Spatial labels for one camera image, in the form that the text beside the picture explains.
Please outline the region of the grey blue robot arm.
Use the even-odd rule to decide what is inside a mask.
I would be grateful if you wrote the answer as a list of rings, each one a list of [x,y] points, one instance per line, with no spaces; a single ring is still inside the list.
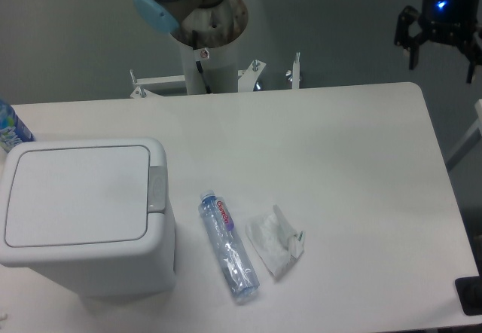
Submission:
[[[481,64],[475,36],[479,0],[423,0],[422,9],[407,6],[398,15],[394,43],[418,63],[419,48],[427,41],[456,47],[469,62],[466,81],[471,82]],[[133,0],[139,16],[161,33],[194,50],[212,50],[231,44],[248,21],[242,0]]]

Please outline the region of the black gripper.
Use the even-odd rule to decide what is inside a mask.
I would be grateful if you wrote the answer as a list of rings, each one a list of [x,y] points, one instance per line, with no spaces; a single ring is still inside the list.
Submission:
[[[481,24],[477,23],[477,10],[480,0],[423,0],[422,13],[408,5],[398,15],[394,44],[408,52],[409,70],[414,70],[419,62],[420,46],[425,44],[432,32],[436,42],[456,45],[458,51],[468,60],[465,82],[471,84],[475,69],[481,65]],[[410,34],[416,23],[420,31]]]

